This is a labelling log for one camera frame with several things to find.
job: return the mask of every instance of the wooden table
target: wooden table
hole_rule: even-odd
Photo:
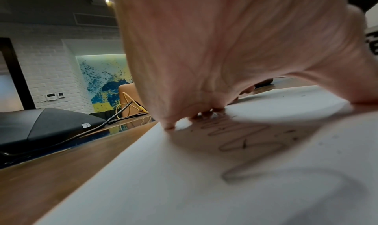
[[[310,85],[294,78],[275,79],[273,84],[252,94]],[[152,122],[0,170],[0,224],[33,224],[155,124]]]

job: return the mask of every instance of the blue and yellow painting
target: blue and yellow painting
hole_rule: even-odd
[[[118,87],[132,83],[125,54],[76,56],[95,112],[119,105]]]

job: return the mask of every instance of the brick wall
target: brick wall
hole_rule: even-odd
[[[120,39],[116,28],[0,23],[9,37],[37,108],[91,113],[93,107],[73,53],[62,39]],[[40,102],[39,96],[63,92],[65,98]]]

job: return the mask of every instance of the white paper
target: white paper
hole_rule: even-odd
[[[157,125],[37,224],[376,225],[376,109],[309,86]]]

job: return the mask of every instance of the hand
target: hand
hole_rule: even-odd
[[[115,0],[115,9],[139,95],[165,128],[282,75],[351,102],[378,99],[365,18],[346,0]]]

